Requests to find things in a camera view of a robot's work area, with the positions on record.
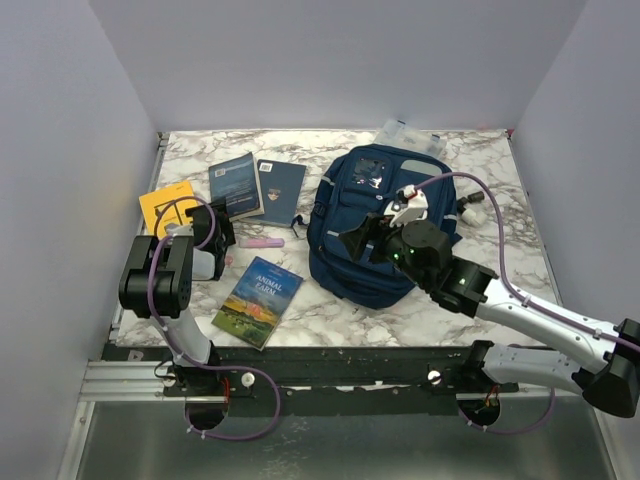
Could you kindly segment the Nineteen Eighty-Four paperback book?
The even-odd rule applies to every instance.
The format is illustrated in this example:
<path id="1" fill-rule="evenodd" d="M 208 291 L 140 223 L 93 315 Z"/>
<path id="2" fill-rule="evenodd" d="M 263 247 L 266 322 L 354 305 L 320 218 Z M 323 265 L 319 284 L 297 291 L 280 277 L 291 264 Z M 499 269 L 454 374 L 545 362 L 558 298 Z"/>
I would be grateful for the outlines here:
<path id="1" fill-rule="evenodd" d="M 210 197 L 224 200 L 231 221 L 264 213 L 257 161 L 249 152 L 209 167 Z"/>

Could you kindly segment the navy blue student backpack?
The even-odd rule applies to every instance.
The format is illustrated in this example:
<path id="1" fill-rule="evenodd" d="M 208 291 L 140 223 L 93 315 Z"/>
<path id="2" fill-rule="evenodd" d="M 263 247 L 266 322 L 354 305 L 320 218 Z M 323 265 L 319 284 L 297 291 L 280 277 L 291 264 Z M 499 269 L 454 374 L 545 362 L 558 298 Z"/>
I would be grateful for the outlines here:
<path id="1" fill-rule="evenodd" d="M 456 232 L 457 194 L 451 169 L 431 156 L 391 146 L 365 145 L 336 159 L 318 185 L 307 229 L 312 278 L 335 296 L 360 306 L 387 308 L 414 288 L 437 290 L 451 270 Z M 338 239 L 358 227 L 367 214 L 383 217 L 396 192 L 406 185 L 421 189 L 428 200 L 426 220 L 402 227 L 404 251 L 396 264 L 368 262 L 369 244 L 352 261 Z"/>

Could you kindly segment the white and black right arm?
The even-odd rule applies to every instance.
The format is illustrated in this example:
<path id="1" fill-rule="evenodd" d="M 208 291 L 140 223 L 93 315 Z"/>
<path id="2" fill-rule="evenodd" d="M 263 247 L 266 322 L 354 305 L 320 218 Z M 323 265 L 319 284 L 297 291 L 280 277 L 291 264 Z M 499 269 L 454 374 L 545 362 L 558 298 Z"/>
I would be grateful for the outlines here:
<path id="1" fill-rule="evenodd" d="M 460 367 L 460 379 L 480 392 L 494 382 L 527 383 L 580 395 L 621 418 L 639 403 L 639 324 L 590 318 L 509 287 L 503 277 L 457 257 L 449 237 L 427 220 L 394 226 L 369 214 L 337 236 L 349 257 L 391 263 L 441 308 L 516 330 L 542 349 L 483 343 Z"/>

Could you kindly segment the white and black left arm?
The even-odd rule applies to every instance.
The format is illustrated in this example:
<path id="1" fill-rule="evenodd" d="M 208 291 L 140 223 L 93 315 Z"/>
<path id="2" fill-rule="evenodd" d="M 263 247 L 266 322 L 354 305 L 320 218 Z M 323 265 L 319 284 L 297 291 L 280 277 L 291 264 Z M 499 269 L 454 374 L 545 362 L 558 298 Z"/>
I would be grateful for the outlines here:
<path id="1" fill-rule="evenodd" d="M 216 395 L 230 400 L 230 383 L 218 365 L 213 342 L 199 329 L 191 311 L 192 282 L 217 281 L 235 234 L 223 198 L 186 210 L 192 219 L 160 240 L 134 238 L 119 281 L 123 309 L 148 319 L 170 342 L 170 364 L 156 373 L 167 395 Z"/>

